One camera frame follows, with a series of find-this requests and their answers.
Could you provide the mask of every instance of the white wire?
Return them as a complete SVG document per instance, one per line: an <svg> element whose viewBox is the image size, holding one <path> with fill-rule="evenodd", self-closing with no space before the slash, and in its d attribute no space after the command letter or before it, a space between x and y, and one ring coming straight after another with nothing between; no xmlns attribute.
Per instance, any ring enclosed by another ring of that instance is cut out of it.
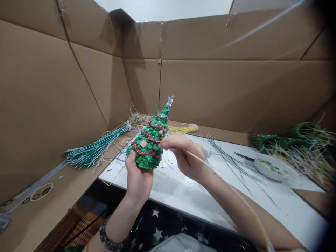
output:
<svg viewBox="0 0 336 252"><path fill-rule="evenodd" d="M196 159L200 160L203 164L205 164L206 166L208 166L210 169L212 169L212 167L207 164L206 162L204 162L202 159L200 159L199 157L197 157L196 155L192 154L191 152L187 151L190 155L192 155L193 157L195 157ZM262 225L258 215L255 213L255 211L253 210L253 208L250 206L250 204L248 204L248 202L235 190L235 188L233 186L231 186L229 183L226 182L226 184L238 195L238 197L245 203L245 205L250 209L250 211L253 213L254 217L256 218L258 224L260 225L262 231L263 231L263 234L265 235L265 238L266 238L266 247L267 247L267 251L268 252L275 252L274 250L274 247L272 246L272 243L266 233L266 230L264 228L264 226Z"/></svg>

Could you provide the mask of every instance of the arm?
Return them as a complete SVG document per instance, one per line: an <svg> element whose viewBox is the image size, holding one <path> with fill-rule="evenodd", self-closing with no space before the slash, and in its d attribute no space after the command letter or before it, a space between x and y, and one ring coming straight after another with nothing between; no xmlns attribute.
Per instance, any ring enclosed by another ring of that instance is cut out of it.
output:
<svg viewBox="0 0 336 252"><path fill-rule="evenodd" d="M126 168L126 195L113 212L105 227L106 236L114 243L121 243L126 239L141 208L148 200L153 185L153 170L138 168L135 163L135 152L133 150L126 159ZM99 232L95 234L83 251L109 252L104 247Z"/></svg>
<svg viewBox="0 0 336 252"><path fill-rule="evenodd" d="M187 153L187 151L204 160L203 148L192 143L183 135L175 134L165 137L159 148L170 149L174 152L181 172L194 179L214 197L225 212L231 217L237 227L257 246L266 247L265 241L250 209L228 184L217 176L212 169ZM304 248L301 243L265 209L244 195L237 192L248 202L258 215L269 239L275 249Z"/></svg>

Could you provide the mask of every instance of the yellow wire bundle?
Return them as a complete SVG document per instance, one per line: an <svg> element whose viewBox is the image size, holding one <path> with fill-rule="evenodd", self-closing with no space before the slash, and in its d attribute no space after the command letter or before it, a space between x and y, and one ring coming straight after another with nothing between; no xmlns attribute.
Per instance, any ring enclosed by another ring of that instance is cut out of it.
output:
<svg viewBox="0 0 336 252"><path fill-rule="evenodd" d="M184 125L188 125L188 127L173 127L168 125L168 132L169 134L175 134L175 133L180 133L182 135L187 134L189 132L197 132L198 131L198 126L196 124L185 124Z"/></svg>
<svg viewBox="0 0 336 252"><path fill-rule="evenodd" d="M140 121L145 121L145 122L149 122L153 119L153 116L149 116L149 115L146 115L146 114L142 114L142 113L139 113L133 106L134 110L136 111L136 113L132 113L132 110L131 110L132 107L130 107L130 111L131 111L131 115L129 115L127 118L127 122L131 123L131 124L135 124L137 122L140 122Z"/></svg>

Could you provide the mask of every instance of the black fabric with stars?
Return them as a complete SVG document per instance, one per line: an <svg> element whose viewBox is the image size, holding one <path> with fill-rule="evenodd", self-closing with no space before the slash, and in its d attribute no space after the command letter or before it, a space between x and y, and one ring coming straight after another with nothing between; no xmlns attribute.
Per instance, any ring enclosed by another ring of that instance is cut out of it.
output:
<svg viewBox="0 0 336 252"><path fill-rule="evenodd" d="M148 200L121 251L147 252L162 241L185 233L217 251L257 251L252 243L230 231L181 214Z"/></svg>

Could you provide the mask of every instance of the beaded bracelet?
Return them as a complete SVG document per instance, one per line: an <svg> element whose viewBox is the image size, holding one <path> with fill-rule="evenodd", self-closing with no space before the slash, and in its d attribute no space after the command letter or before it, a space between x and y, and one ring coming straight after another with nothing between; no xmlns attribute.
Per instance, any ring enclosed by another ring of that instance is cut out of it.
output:
<svg viewBox="0 0 336 252"><path fill-rule="evenodd" d="M101 242L104 243L104 247L106 249L108 249L109 251L120 251L121 248L123 247L123 243L114 243L112 242L107 236L106 236L106 232L105 232L105 227L106 227L106 223L107 221L110 219L112 215L110 215L106 221L104 222L104 224L100 227L100 239Z"/></svg>

